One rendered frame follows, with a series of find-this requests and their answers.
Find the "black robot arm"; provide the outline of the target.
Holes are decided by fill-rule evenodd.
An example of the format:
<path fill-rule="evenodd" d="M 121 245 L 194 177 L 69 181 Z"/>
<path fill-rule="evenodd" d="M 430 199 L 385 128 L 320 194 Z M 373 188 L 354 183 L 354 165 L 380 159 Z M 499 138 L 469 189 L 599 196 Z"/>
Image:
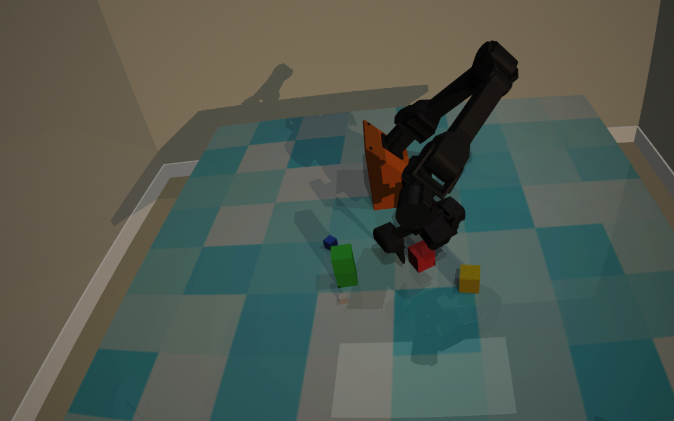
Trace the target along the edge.
<path fill-rule="evenodd" d="M 382 146 L 403 160 L 403 151 L 411 142 L 419 144 L 434 135 L 441 117 L 468 99 L 449 130 L 435 136 L 418 156 L 412 156 L 402 175 L 396 219 L 399 226 L 422 237 L 429 250 L 437 250 L 456 235 L 459 219 L 446 218 L 432 206 L 437 195 L 444 199 L 454 186 L 470 158 L 470 143 L 489 118 L 500 99 L 518 79 L 517 60 L 497 41 L 480 46 L 470 69 L 432 99 L 419 99 L 400 109 L 395 128 L 381 133 Z M 445 183 L 443 186 L 432 174 Z M 429 212 L 429 209 L 431 211 Z"/>

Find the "yellow cube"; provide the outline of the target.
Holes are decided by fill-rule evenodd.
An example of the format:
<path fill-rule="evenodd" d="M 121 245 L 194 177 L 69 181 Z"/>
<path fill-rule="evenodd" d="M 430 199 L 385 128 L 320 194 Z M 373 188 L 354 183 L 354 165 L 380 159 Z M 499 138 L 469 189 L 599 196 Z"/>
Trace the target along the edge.
<path fill-rule="evenodd" d="M 459 278 L 459 292 L 479 294 L 480 286 L 480 266 L 479 265 L 461 265 Z"/>

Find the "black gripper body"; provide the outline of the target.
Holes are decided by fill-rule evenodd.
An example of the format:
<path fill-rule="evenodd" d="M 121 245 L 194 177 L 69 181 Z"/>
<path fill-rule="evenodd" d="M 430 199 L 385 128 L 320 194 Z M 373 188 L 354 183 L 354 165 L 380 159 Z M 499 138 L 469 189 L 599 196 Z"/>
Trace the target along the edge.
<path fill-rule="evenodd" d="M 459 219 L 459 223 L 465 220 L 465 208 L 461 206 L 455 199 L 448 196 L 446 199 L 442 199 L 439 202 L 436 202 L 432 198 L 432 207 L 435 205 L 438 206 L 439 215 L 446 215 L 446 218 L 452 214 L 455 214 Z M 429 212 L 431 211 L 429 209 Z M 376 242 L 382 247 L 382 250 L 385 253 L 390 254 L 393 251 L 401 250 L 404 245 L 403 237 L 409 236 L 412 234 L 412 230 L 405 229 L 404 227 L 395 227 L 393 224 L 386 223 L 383 226 L 375 227 L 373 231 L 373 237 Z"/>

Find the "green rectangular block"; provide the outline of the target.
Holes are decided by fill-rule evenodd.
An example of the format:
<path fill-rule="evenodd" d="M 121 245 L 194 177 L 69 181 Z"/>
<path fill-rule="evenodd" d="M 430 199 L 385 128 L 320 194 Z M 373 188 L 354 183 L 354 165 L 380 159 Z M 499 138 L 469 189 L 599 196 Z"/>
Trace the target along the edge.
<path fill-rule="evenodd" d="M 354 262 L 354 268 L 355 268 L 355 272 L 351 272 L 350 274 L 335 275 L 335 280 L 336 280 L 339 288 L 358 285 L 357 270 L 356 270 L 355 262 Z"/>
<path fill-rule="evenodd" d="M 335 275 L 355 272 L 351 243 L 330 246 L 331 262 Z"/>

